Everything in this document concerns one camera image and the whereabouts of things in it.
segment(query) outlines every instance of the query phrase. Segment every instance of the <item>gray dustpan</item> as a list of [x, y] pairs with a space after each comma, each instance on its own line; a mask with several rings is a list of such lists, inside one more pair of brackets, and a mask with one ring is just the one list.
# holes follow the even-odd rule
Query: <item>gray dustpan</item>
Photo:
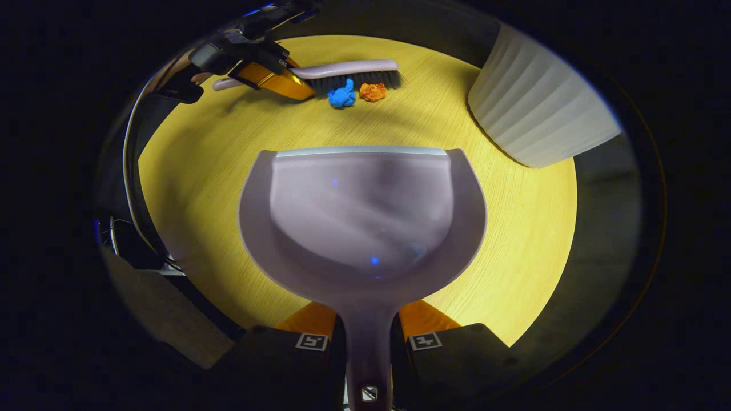
[[386, 411], [393, 317], [467, 268], [487, 209], [462, 150], [355, 146], [262, 151], [238, 217], [269, 278], [342, 318], [350, 409]]

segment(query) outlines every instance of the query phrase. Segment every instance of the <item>black bristles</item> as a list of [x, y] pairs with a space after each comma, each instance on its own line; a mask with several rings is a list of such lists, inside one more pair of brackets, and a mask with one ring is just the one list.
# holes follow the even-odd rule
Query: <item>black bristles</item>
[[345, 87], [345, 79], [353, 80], [353, 89], [357, 92], [363, 83], [376, 84], [383, 83], [386, 88], [401, 87], [401, 75], [398, 71], [389, 72], [365, 72], [353, 73], [348, 75], [337, 75], [326, 78], [315, 78], [313, 80], [305, 80], [310, 87], [315, 89], [318, 95], [326, 95], [328, 91], [336, 88]]

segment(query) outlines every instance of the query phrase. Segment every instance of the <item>yellow wooden table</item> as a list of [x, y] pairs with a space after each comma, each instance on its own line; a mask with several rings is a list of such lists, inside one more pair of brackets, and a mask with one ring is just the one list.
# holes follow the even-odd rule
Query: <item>yellow wooden table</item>
[[541, 170], [506, 157], [472, 119], [467, 91], [479, 69], [387, 39], [313, 36], [281, 44], [303, 67], [392, 58], [406, 81], [386, 99], [345, 110], [325, 99], [294, 102], [248, 87], [179, 105], [140, 157], [155, 228], [195, 286], [243, 327], [275, 325], [308, 301], [253, 264], [237, 226], [241, 188], [261, 150], [396, 145], [462, 148], [482, 184], [488, 229], [480, 253], [452, 284], [425, 300], [466, 325], [484, 323], [512, 345], [543, 309], [574, 233], [572, 159]]

